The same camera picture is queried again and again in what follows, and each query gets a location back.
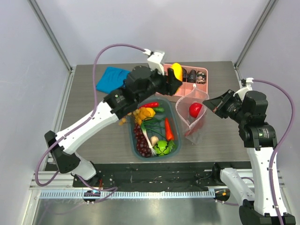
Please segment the yellow toy mango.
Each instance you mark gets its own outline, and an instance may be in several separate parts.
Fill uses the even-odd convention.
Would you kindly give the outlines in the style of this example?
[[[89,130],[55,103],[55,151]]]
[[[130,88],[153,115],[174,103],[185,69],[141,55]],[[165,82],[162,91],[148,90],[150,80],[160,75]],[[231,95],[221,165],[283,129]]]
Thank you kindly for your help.
[[[175,77],[179,80],[179,81],[183,81],[183,69],[182,66],[179,63],[173,63],[171,66],[171,69],[174,72]]]

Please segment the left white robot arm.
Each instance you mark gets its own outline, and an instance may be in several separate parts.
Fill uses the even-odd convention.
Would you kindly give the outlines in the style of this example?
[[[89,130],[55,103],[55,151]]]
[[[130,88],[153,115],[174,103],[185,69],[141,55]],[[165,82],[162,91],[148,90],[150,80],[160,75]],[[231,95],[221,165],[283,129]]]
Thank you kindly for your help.
[[[133,112],[139,104],[154,95],[172,96],[182,85],[173,69],[159,73],[149,67],[135,67],[123,85],[111,91],[96,108],[63,131],[48,131],[45,141],[60,173],[72,173],[81,177],[89,187],[95,187],[100,176],[94,165],[76,150],[101,129]]]

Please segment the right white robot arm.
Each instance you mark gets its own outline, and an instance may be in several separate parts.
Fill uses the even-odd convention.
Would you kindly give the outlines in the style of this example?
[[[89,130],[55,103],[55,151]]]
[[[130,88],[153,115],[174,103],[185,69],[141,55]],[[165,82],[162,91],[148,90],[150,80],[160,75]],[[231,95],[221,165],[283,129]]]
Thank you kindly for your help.
[[[254,191],[234,168],[217,169],[212,181],[226,184],[239,204],[239,216],[244,225],[294,225],[295,216],[286,211],[278,180],[275,149],[278,146],[275,129],[265,122],[268,101],[266,95],[254,90],[239,97],[232,90],[205,100],[203,104],[220,118],[237,122],[239,136],[247,149],[252,167]]]

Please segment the red toy lobster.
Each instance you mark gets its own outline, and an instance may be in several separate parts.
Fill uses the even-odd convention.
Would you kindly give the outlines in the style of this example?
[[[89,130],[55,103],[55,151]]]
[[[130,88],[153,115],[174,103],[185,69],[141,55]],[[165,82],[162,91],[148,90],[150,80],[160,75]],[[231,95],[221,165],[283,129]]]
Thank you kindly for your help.
[[[205,118],[201,118],[197,121],[197,123],[189,130],[187,131],[184,136],[187,137],[189,135],[192,135],[194,133],[196,133],[198,130],[202,129],[202,127],[204,126],[204,122],[205,122]]]

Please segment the red toy apple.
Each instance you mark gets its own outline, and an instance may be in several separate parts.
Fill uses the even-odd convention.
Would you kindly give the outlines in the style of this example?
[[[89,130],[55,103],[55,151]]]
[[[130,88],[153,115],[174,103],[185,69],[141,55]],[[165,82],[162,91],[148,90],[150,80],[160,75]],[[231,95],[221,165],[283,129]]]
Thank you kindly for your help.
[[[203,105],[201,103],[192,103],[189,107],[189,115],[192,118],[197,118],[198,114],[200,113],[201,109],[202,109]]]

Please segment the clear zip top bag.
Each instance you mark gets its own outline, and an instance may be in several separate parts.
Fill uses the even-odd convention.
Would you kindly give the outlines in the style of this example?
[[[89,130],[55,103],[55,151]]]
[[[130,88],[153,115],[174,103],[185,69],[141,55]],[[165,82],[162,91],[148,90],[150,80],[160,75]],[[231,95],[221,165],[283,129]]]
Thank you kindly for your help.
[[[183,136],[193,144],[199,144],[203,138],[207,110],[203,102],[208,99],[209,95],[197,84],[187,83],[186,94],[175,104]]]

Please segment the toy green onion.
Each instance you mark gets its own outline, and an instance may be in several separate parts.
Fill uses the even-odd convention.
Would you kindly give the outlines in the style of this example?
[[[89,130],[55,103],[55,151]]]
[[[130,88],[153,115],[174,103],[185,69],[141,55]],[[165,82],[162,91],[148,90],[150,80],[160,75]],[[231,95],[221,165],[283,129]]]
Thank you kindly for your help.
[[[164,127],[161,125],[161,122],[163,122],[163,119],[152,118],[149,120],[143,120],[140,125],[142,133],[147,141],[148,147],[151,150],[152,156],[157,156],[157,153],[153,148],[154,144],[152,144],[150,141],[151,136],[150,134],[148,134],[148,131],[158,134],[165,140],[165,135],[162,134]]]

